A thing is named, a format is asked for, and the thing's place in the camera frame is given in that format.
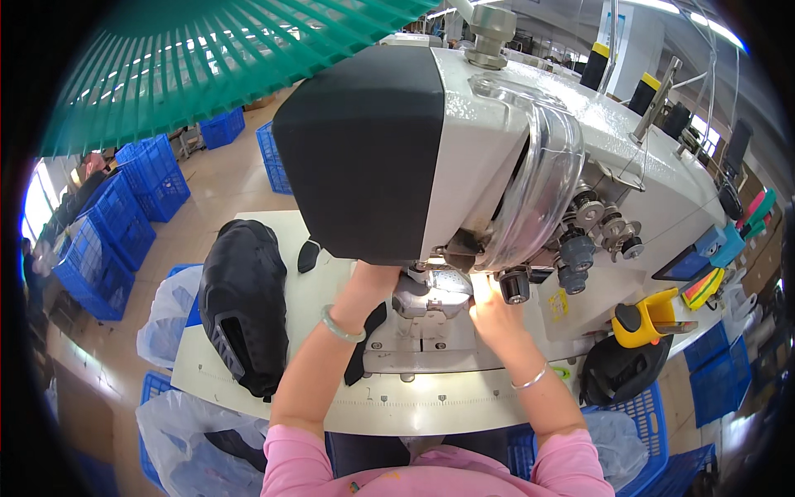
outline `silver bracelet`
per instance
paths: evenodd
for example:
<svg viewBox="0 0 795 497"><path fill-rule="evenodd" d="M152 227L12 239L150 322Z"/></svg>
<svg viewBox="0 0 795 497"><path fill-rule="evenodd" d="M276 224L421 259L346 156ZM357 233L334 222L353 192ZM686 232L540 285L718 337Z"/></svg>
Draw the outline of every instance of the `silver bracelet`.
<svg viewBox="0 0 795 497"><path fill-rule="evenodd" d="M530 381L528 381L524 385L514 385L514 382L511 382L510 385L514 388L514 390L524 390L528 386L532 386L532 385L538 383L538 380L540 380L541 378L544 377L544 374L546 373L546 370L548 368L549 368L549 363L544 362L544 367L542 367L541 372L538 373L535 378L531 379Z"/></svg>
<svg viewBox="0 0 795 497"><path fill-rule="evenodd" d="M364 329L358 335L350 335L342 328L337 326L337 323L335 323L332 317L328 315L328 311L330 311L332 307L334 307L333 304L324 305L323 309L320 310L320 320L323 322L323 324L328 326L328 329L332 330L332 333L347 342L351 342L352 344L358 344L367 338L367 334L364 332Z"/></svg>

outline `green fan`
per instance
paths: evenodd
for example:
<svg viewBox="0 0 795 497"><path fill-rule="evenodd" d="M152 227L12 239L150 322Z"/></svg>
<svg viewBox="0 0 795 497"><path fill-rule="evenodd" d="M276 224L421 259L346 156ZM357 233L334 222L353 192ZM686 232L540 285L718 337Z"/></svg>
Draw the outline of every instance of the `green fan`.
<svg viewBox="0 0 795 497"><path fill-rule="evenodd" d="M308 78L437 0L127 0L61 90L40 155L168 133Z"/></svg>

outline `yellow tape dispenser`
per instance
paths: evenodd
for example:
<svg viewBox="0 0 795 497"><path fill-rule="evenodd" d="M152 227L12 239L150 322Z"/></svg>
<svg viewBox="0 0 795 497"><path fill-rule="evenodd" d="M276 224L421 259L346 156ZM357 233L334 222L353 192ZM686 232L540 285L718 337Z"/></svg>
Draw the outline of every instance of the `yellow tape dispenser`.
<svg viewBox="0 0 795 497"><path fill-rule="evenodd" d="M637 348L657 344L665 335L688 333L698 321L676 321L671 299L679 289L672 288L646 297L635 305L618 304L611 320L615 339L622 347Z"/></svg>

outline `black machine cover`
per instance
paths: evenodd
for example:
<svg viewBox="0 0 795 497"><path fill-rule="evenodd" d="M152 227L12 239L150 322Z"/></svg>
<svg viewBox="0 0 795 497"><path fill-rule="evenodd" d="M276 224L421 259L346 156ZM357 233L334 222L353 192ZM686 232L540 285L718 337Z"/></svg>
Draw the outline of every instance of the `black machine cover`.
<svg viewBox="0 0 795 497"><path fill-rule="evenodd" d="M276 234L253 220L223 225L204 261L204 331L238 383L270 402L287 360L285 279Z"/></svg>
<svg viewBox="0 0 795 497"><path fill-rule="evenodd" d="M444 87L430 49L375 46L304 81L273 138L312 240L399 266L421 254Z"/></svg>

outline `spool of thread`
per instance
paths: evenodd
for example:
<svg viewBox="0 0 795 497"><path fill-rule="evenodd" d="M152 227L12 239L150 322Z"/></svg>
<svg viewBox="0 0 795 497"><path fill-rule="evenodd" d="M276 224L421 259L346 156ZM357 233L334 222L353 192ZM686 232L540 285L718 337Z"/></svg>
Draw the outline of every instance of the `spool of thread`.
<svg viewBox="0 0 795 497"><path fill-rule="evenodd" d="M662 123L662 130L674 140L678 140L689 120L690 110L682 102L677 102Z"/></svg>
<svg viewBox="0 0 795 497"><path fill-rule="evenodd" d="M588 56L588 62L583 69L583 77L580 78L580 84L596 90L599 83L604 76L604 70L607 67L607 56L610 54L610 49L607 45L602 45L597 42L594 43L591 49L591 55Z"/></svg>
<svg viewBox="0 0 795 497"><path fill-rule="evenodd" d="M637 115L644 115L646 109L649 108L654 94L660 89L660 82L654 79L648 72L643 73L643 77L638 81L638 86L635 87L635 93L632 94L629 108Z"/></svg>

